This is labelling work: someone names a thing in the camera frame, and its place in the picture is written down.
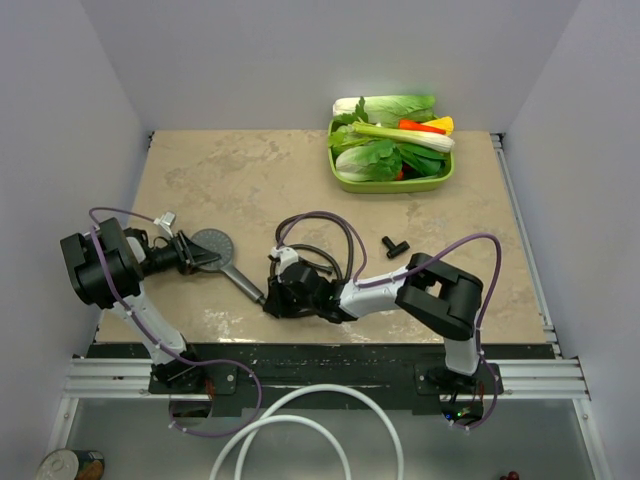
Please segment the grey shower head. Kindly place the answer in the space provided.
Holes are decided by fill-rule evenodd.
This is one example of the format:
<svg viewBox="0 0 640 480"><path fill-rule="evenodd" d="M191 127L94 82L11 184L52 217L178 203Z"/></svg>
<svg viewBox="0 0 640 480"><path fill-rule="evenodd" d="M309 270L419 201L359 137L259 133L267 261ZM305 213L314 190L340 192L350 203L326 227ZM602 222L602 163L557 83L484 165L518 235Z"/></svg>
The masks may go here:
<svg viewBox="0 0 640 480"><path fill-rule="evenodd" d="M208 228L197 231L191 239L198 245L220 254L220 258L216 259L221 263L219 273L231 280L253 303L265 303L266 298L262 291L234 266L234 244L229 235L221 230Z"/></svg>

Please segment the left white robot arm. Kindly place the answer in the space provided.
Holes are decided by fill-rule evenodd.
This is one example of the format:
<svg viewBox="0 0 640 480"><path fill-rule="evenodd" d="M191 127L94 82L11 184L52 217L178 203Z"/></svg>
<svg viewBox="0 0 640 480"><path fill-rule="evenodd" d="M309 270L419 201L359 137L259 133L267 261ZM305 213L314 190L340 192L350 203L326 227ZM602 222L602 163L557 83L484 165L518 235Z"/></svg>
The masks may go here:
<svg viewBox="0 0 640 480"><path fill-rule="evenodd" d="M151 382L172 392L196 392L211 383L207 368L184 335L171 326L147 296L143 282L175 270L188 276L221 259L183 232L169 234L161 246L143 229L124 228L107 219L86 234L63 238L60 247L70 283L87 305L109 311L142 337L151 360Z"/></svg>

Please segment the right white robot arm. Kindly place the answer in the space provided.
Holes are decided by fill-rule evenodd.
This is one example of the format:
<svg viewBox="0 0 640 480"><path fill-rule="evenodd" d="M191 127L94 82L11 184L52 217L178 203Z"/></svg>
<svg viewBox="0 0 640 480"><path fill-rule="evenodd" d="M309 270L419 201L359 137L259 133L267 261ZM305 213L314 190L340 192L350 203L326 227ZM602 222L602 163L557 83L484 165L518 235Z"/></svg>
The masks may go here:
<svg viewBox="0 0 640 480"><path fill-rule="evenodd" d="M318 316L334 324L402 310L444 339L445 365L432 381L459 393L481 380L478 324L485 312L482 281L427 254L403 268L366 279L329 281L290 247L273 248L263 310L276 318Z"/></svg>

